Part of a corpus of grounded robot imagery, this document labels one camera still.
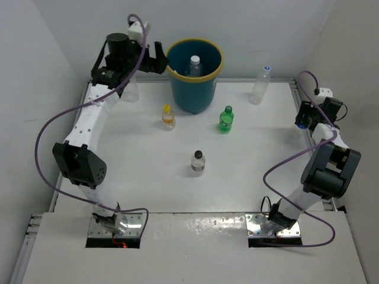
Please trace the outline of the small bottle black cap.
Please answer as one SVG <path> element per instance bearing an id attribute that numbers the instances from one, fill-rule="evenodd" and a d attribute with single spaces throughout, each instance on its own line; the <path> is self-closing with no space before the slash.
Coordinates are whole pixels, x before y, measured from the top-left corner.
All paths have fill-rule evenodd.
<path id="1" fill-rule="evenodd" d="M 201 176 L 205 172 L 205 156 L 201 150 L 197 150 L 191 157 L 191 173 L 193 176 Z"/>

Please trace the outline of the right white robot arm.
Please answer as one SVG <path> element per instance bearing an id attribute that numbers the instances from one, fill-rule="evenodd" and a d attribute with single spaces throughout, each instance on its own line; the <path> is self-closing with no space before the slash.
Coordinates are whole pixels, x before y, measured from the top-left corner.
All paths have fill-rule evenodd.
<path id="1" fill-rule="evenodd" d="M 323 98 L 317 105 L 301 102 L 295 125 L 309 130 L 314 143 L 320 146 L 313 149 L 300 185 L 272 205 L 268 222 L 275 232 L 290 229 L 315 203 L 345 194 L 361 154 L 343 141 L 340 127 L 335 124 L 342 106 L 341 101 L 331 97 Z"/>

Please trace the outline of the bottle with blue label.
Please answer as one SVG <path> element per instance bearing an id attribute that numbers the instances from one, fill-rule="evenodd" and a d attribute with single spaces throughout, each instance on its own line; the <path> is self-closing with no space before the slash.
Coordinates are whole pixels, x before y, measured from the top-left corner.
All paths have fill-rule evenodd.
<path id="1" fill-rule="evenodd" d="M 296 123 L 297 127 L 306 130 L 309 128 L 309 122 L 307 120 L 301 120 Z"/>

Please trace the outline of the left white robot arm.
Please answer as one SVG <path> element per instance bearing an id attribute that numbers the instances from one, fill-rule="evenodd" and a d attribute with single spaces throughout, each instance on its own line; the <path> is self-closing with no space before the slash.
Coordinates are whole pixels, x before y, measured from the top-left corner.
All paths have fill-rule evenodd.
<path id="1" fill-rule="evenodd" d="M 113 108 L 120 100 L 133 69 L 162 74 L 169 60 L 161 42 L 155 42 L 155 57 L 137 40 L 123 33 L 107 35 L 91 70 L 86 106 L 63 143 L 53 146 L 53 155 L 63 177 L 70 180 L 92 201 L 95 221 L 117 234 L 125 224 L 120 206 L 107 196 L 102 182 L 107 174 L 106 163 L 97 155 L 99 137 Z"/>

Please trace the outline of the square clear bottle white cap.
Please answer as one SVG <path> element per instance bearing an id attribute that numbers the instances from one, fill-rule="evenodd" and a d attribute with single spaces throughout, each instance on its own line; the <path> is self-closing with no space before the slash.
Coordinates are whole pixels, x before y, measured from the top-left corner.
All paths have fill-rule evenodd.
<path id="1" fill-rule="evenodd" d="M 193 55 L 190 58 L 188 66 L 185 69 L 185 75 L 191 78 L 201 77 L 203 73 L 203 66 L 201 59 L 197 55 Z"/>

